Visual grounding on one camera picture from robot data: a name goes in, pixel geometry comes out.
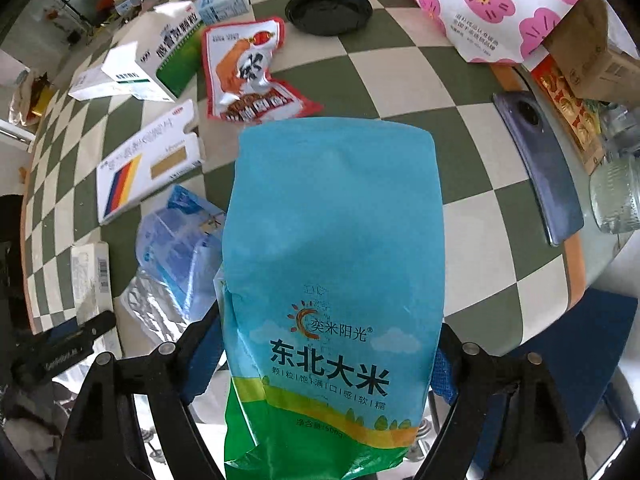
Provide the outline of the silver blister pack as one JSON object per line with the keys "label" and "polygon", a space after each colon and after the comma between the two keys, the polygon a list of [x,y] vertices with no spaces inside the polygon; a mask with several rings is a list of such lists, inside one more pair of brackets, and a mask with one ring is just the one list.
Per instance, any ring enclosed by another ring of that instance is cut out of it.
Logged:
{"label": "silver blister pack", "polygon": [[118,300],[154,346],[177,342],[189,325],[168,286],[142,268],[137,268]]}

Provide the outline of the long white barcode box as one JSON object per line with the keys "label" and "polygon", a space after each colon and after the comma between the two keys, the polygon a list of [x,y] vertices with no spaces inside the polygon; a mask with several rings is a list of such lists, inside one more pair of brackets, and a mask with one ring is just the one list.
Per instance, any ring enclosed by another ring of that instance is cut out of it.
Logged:
{"label": "long white barcode box", "polygon": [[77,322],[114,312],[108,245],[96,242],[70,248],[70,270]]}

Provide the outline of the blue tissue pack wrapper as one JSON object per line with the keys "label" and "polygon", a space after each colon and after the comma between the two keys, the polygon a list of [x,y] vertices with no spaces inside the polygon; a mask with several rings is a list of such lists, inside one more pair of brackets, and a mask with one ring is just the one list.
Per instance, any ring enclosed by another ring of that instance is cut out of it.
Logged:
{"label": "blue tissue pack wrapper", "polygon": [[146,214],[138,227],[138,263],[166,285],[186,322],[204,318],[216,300],[214,278],[222,263],[226,213],[182,185],[166,205]]}

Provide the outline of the white box with striped flag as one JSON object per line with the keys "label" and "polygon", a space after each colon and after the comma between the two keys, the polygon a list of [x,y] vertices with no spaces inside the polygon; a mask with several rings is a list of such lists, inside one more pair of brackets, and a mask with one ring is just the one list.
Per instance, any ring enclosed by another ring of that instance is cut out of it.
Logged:
{"label": "white box with striped flag", "polygon": [[130,209],[153,192],[201,166],[203,143],[186,127],[196,110],[186,100],[106,156],[96,168],[96,208],[101,226]]}

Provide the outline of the blue rice bag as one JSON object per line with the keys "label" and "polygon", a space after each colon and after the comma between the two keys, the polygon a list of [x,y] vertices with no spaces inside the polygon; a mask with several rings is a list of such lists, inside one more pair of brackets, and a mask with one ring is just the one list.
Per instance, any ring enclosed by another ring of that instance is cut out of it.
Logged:
{"label": "blue rice bag", "polygon": [[218,278],[229,479],[356,479],[416,440],[445,302],[435,143],[399,122],[246,129]]}

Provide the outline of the flat white box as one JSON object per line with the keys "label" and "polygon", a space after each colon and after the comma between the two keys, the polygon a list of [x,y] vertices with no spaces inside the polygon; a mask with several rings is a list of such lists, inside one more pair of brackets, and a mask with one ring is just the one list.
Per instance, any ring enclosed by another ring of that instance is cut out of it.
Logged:
{"label": "flat white box", "polygon": [[67,95],[76,101],[109,98],[110,96],[129,96],[126,84],[114,81],[100,66],[79,73],[73,80]]}

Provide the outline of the green white medicine box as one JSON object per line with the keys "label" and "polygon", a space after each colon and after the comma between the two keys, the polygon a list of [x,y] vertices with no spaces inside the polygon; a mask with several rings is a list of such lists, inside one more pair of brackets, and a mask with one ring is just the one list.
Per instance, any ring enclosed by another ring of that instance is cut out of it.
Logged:
{"label": "green white medicine box", "polygon": [[163,3],[132,22],[101,70],[141,101],[174,102],[202,66],[203,32],[193,2]]}

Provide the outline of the dark blue smartphone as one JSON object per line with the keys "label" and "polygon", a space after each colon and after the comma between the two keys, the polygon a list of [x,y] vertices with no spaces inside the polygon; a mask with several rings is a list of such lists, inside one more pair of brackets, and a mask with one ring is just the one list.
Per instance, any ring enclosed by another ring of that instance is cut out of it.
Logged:
{"label": "dark blue smartphone", "polygon": [[560,246],[584,226],[560,144],[530,92],[495,93],[492,100],[532,181],[549,243]]}

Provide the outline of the clear glass jar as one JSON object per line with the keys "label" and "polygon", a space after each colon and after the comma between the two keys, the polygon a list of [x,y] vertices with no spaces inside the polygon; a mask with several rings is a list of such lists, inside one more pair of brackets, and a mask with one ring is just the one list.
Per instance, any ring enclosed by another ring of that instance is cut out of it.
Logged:
{"label": "clear glass jar", "polygon": [[639,159],[624,155],[599,166],[589,181],[590,203],[599,230],[608,234],[638,231]]}

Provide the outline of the red snack packet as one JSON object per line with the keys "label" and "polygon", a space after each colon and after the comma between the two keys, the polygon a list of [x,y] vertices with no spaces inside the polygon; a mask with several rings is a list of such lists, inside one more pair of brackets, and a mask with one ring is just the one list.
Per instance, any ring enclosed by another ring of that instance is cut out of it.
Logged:
{"label": "red snack packet", "polygon": [[287,82],[271,77],[270,65],[284,40],[282,18],[206,27],[202,59],[208,118],[258,125],[322,110]]}

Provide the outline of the red yellow gift box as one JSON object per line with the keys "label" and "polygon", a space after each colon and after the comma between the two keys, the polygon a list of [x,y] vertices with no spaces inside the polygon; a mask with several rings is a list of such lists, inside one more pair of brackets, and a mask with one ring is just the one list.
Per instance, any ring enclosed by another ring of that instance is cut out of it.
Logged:
{"label": "red yellow gift box", "polygon": [[574,95],[550,54],[532,70],[532,75],[552,103],[585,172],[592,174],[605,156],[597,107]]}

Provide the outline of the small blue white carton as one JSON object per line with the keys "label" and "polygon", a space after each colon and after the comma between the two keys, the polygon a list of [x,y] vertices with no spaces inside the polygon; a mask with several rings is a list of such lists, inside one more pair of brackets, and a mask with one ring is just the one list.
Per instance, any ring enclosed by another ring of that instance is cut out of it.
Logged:
{"label": "small blue white carton", "polygon": [[205,25],[215,25],[247,14],[250,0],[196,0],[195,6]]}

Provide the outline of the checkered green white tablecloth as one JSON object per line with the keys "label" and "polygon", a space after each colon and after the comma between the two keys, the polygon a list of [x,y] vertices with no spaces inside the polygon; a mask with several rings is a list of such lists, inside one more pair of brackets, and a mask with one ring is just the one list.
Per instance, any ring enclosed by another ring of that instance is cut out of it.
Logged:
{"label": "checkered green white tablecloth", "polygon": [[[469,64],[411,0],[369,0],[368,26],[319,38],[289,28],[274,74],[326,116],[388,119],[431,133],[442,184],[448,323],[463,338],[508,352],[572,306],[580,288],[570,251],[548,243],[526,170],[492,98],[503,84]],[[280,16],[288,0],[250,0],[250,20]],[[32,150],[25,196],[26,290],[34,330],[74,314],[70,248],[103,240],[113,292],[137,269],[140,219],[153,196],[108,226],[96,213],[96,166],[166,112],[162,102],[111,96],[87,102],[58,90]]]}

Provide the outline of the black plastic lid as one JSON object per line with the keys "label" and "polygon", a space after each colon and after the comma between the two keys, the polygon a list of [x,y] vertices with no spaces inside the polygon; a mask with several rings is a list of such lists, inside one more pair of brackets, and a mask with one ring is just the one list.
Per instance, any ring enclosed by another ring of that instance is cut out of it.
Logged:
{"label": "black plastic lid", "polygon": [[369,0],[290,0],[285,6],[285,16],[295,28],[320,37],[356,32],[372,14]]}

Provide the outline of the brown cardboard box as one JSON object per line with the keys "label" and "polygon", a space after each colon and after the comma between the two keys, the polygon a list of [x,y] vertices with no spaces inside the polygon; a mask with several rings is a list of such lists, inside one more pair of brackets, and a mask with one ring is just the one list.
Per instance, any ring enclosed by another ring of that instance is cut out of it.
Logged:
{"label": "brown cardboard box", "polygon": [[542,44],[578,98],[639,105],[639,61],[608,42],[604,0],[578,0]]}

